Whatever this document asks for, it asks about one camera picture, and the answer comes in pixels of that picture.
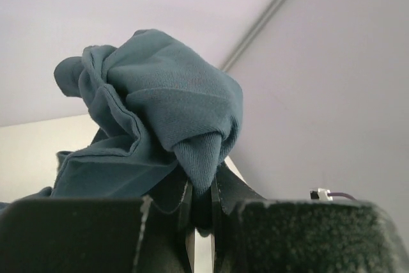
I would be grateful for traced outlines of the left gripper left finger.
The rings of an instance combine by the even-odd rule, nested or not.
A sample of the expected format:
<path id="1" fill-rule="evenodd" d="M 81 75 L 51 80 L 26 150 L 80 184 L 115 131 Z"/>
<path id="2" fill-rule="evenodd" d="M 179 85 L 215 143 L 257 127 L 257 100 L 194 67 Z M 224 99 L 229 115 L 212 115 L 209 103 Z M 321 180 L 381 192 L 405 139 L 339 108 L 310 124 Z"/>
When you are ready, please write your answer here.
<path id="1" fill-rule="evenodd" d="M 14 202 L 1 214 L 1 271 L 192 272 L 191 197 L 174 171 L 142 198 Z"/>

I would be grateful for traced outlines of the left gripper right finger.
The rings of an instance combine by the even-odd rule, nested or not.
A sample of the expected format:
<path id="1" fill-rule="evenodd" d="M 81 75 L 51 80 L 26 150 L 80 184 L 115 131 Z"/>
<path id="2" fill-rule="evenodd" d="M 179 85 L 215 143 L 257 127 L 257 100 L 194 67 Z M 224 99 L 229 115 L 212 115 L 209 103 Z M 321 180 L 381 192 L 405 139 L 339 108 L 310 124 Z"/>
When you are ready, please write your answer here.
<path id="1" fill-rule="evenodd" d="M 261 197 L 227 165 L 212 183 L 215 272 L 407 272 L 389 215 L 361 201 Z"/>

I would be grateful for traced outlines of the teal blue t-shirt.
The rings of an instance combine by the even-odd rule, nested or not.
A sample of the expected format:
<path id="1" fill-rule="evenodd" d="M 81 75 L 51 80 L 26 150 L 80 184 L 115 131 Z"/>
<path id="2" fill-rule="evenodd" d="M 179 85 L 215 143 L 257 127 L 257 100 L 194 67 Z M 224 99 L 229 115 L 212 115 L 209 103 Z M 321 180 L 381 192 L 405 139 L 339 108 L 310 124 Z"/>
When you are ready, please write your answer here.
<path id="1" fill-rule="evenodd" d="M 157 29 L 119 47 L 86 47 L 54 78 L 64 95 L 83 99 L 99 129 L 87 147 L 58 152 L 54 185 L 36 198 L 138 198 L 175 169 L 202 196 L 242 126 L 240 85 Z"/>

